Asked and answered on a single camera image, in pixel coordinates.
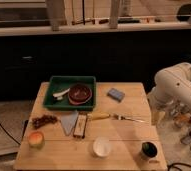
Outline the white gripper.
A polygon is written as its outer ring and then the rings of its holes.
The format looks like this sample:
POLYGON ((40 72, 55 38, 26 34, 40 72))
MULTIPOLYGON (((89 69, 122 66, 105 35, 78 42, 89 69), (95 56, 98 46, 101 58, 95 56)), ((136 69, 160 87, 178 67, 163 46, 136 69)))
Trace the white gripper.
POLYGON ((149 105, 151 109, 151 122, 153 125, 157 125, 165 114, 165 104, 161 101, 156 100, 155 98, 150 98, 149 105))

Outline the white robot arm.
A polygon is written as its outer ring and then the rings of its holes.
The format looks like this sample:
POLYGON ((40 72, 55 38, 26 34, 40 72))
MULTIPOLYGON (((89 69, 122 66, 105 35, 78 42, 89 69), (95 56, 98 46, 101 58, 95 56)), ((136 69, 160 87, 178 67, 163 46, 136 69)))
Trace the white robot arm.
POLYGON ((180 101, 191 110, 191 63, 182 62, 159 70, 154 77, 155 86, 147 94, 153 125, 175 101, 180 101))

